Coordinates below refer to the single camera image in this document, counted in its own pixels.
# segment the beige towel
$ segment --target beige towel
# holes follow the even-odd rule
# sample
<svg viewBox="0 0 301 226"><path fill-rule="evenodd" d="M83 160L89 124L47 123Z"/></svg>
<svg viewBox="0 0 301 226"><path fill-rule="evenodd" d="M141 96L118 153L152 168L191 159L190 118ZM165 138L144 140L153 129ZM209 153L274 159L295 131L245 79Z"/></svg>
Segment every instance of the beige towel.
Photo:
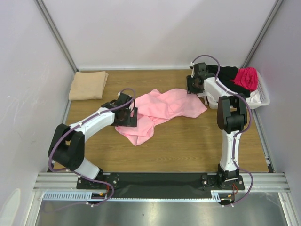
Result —
<svg viewBox="0 0 301 226"><path fill-rule="evenodd" d="M69 100L102 99L107 78L105 72L76 72Z"/></svg>

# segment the black cloth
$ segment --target black cloth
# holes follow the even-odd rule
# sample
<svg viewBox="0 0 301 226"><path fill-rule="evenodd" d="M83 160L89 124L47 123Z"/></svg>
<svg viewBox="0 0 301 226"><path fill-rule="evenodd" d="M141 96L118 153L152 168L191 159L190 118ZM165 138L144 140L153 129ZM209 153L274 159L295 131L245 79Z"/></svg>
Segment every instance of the black cloth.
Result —
<svg viewBox="0 0 301 226"><path fill-rule="evenodd" d="M207 65L207 69L209 73L217 73L218 66L216 65ZM218 74L218 78L220 79L221 83L224 84L228 89L232 90L236 93L242 93L245 95L246 98L250 97L250 91L245 89L242 86L235 84L232 80L236 78L238 73L237 67L221 67L220 72Z"/></svg>

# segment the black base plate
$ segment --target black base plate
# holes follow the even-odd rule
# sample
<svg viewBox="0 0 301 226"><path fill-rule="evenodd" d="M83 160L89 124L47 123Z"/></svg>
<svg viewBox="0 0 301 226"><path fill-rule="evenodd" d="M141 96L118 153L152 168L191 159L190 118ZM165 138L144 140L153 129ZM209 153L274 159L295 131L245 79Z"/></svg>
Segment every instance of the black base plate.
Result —
<svg viewBox="0 0 301 226"><path fill-rule="evenodd" d="M102 181L106 181L110 183L114 189L117 189L118 181L119 181L119 174L118 173L110 173L110 174L104 174ZM97 182L91 182L89 180L85 180L83 178L78 178L77 189L86 189L86 190L106 190L107 185L97 183Z"/></svg>
<svg viewBox="0 0 301 226"><path fill-rule="evenodd" d="M229 193L233 190L233 181L218 185L217 176L208 173L111 173L104 176L115 188L114 198L201 199L211 198L211 190L229 190ZM244 190L240 180L241 176L235 184ZM106 185L79 178L77 189L100 190L106 189Z"/></svg>

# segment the red cloth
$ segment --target red cloth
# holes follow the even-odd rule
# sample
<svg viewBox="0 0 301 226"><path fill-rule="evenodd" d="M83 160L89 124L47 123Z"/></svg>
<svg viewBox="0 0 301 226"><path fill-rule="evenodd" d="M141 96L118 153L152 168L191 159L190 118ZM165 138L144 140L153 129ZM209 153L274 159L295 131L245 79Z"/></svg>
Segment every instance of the red cloth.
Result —
<svg viewBox="0 0 301 226"><path fill-rule="evenodd" d="M253 92L257 90L257 71L253 67L240 68L233 81L235 84Z"/></svg>

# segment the red wire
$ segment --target red wire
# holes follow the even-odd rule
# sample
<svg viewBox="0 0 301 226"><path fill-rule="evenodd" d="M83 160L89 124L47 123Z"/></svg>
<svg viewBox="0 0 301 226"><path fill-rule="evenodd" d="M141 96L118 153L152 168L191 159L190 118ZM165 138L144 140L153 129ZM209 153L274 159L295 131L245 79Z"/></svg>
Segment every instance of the red wire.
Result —
<svg viewBox="0 0 301 226"><path fill-rule="evenodd" d="M237 188L236 184L233 183L232 187L233 187L233 192L234 192L234 188L236 189L236 192L234 194L237 194L238 193L238 188Z"/></svg>

